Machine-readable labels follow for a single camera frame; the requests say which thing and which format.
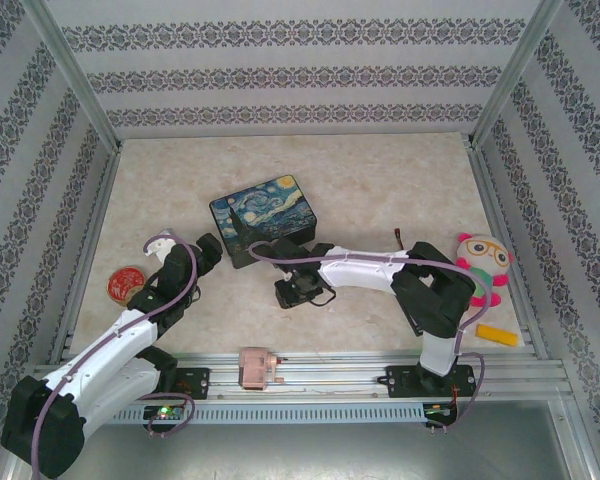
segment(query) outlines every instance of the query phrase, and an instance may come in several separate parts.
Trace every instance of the red coaster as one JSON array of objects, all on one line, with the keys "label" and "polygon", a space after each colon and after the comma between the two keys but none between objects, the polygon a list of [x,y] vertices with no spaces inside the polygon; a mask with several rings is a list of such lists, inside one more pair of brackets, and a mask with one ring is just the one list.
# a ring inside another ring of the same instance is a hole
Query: red coaster
[{"label": "red coaster", "polygon": [[145,278],[140,270],[135,267],[124,267],[109,277],[107,293],[114,302],[126,305],[142,288],[144,282]]}]

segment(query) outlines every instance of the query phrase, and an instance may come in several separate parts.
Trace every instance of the beige tabletop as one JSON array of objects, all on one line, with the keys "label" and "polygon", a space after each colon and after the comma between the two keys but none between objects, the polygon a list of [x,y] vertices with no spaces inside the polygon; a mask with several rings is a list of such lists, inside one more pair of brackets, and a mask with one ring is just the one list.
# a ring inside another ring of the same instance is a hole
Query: beige tabletop
[{"label": "beige tabletop", "polygon": [[[354,250],[395,251],[427,241],[455,260],[460,232],[489,233],[459,134],[333,135],[127,140],[71,347],[77,353],[120,315],[106,285],[118,268],[145,275],[160,267],[142,245],[165,228],[194,243],[218,236],[209,202],[293,174],[318,218],[317,242]],[[285,352],[419,348],[392,295],[341,288],[324,308],[279,307],[271,265],[240,270],[228,257],[199,285],[202,298],[157,345],[171,353],[234,353],[245,346]],[[509,292],[483,322],[522,336]],[[470,329],[463,347],[501,345]]]}]

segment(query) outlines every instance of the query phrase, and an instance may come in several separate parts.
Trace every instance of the yellow block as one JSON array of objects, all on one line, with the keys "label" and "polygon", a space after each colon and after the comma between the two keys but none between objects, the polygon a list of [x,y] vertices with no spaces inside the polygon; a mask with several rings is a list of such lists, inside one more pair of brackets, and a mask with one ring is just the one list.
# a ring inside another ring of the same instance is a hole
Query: yellow block
[{"label": "yellow block", "polygon": [[518,345],[518,335],[508,332],[507,330],[490,327],[489,325],[478,325],[476,328],[476,337],[491,340],[496,343],[502,343],[503,345],[509,345],[510,347]]}]

